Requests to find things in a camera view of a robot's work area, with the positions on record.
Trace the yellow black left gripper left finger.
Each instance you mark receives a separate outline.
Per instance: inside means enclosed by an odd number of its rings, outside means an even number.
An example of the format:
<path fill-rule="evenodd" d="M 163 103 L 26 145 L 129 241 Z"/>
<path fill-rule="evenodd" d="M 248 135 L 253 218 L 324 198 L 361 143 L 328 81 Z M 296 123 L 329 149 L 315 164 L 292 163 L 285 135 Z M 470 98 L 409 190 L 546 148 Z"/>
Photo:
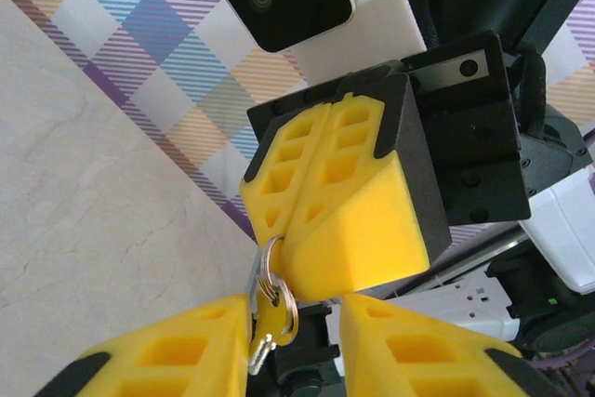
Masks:
<path fill-rule="evenodd" d="M 40 396 L 243 396 L 248 298 L 233 295 L 83 352 Z"/>

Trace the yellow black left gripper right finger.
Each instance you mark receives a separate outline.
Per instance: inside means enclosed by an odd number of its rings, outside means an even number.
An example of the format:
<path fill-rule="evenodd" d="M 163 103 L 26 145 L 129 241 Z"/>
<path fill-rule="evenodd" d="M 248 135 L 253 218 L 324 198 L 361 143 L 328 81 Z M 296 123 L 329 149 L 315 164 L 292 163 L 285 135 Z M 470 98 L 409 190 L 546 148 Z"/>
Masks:
<path fill-rule="evenodd" d="M 508 342 L 387 301 L 343 298 L 340 349 L 349 396 L 559 396 Z"/>

